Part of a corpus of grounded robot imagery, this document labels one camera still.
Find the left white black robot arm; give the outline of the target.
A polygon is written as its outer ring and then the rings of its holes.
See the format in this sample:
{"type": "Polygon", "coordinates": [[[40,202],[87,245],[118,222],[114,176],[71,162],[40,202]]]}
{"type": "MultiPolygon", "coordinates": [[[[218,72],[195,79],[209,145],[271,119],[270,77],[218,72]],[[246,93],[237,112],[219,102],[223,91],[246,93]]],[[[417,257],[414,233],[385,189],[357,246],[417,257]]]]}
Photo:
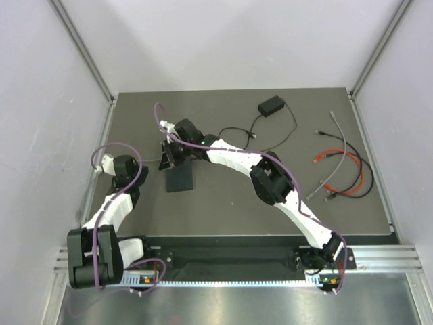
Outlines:
{"type": "Polygon", "coordinates": [[[99,171],[112,176],[102,205],[82,227],[67,235],[69,282],[74,289],[119,284],[130,264],[147,268],[153,252],[143,240],[118,239],[116,233],[135,208],[148,168],[129,155],[104,155],[99,171]]]}

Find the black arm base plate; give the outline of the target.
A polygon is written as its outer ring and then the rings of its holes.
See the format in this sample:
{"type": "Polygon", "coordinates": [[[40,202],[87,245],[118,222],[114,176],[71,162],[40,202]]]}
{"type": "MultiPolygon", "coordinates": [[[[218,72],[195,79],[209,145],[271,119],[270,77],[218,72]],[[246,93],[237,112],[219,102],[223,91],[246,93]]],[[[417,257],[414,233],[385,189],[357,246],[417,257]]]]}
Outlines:
{"type": "Polygon", "coordinates": [[[333,237],[323,249],[300,236],[143,236],[145,248],[170,257],[180,269],[190,263],[271,265],[293,271],[354,269],[352,249],[333,237]]]}

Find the black network switch box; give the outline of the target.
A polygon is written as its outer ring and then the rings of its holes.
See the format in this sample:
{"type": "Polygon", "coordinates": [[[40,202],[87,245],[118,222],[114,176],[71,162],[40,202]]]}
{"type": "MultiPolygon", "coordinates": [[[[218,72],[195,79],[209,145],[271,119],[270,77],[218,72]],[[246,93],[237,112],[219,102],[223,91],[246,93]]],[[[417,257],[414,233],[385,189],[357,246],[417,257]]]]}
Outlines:
{"type": "Polygon", "coordinates": [[[192,162],[187,160],[182,165],[165,171],[166,191],[168,193],[193,190],[192,162]]]}

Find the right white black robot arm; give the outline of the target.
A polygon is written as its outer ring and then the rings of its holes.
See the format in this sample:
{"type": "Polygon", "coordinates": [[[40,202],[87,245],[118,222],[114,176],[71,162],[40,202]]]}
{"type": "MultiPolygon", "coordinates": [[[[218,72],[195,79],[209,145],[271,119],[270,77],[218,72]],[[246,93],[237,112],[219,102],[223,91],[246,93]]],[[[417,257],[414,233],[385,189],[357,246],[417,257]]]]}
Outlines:
{"type": "Polygon", "coordinates": [[[166,135],[162,142],[161,169],[175,168],[192,156],[240,172],[251,180],[260,200],[283,212],[303,233],[316,254],[318,266],[313,269],[333,266],[338,266],[341,271],[346,269],[348,248],[345,239],[307,207],[302,207],[298,184],[275,153],[245,151],[215,135],[203,135],[188,119],[176,124],[159,118],[156,122],[166,135]]]}

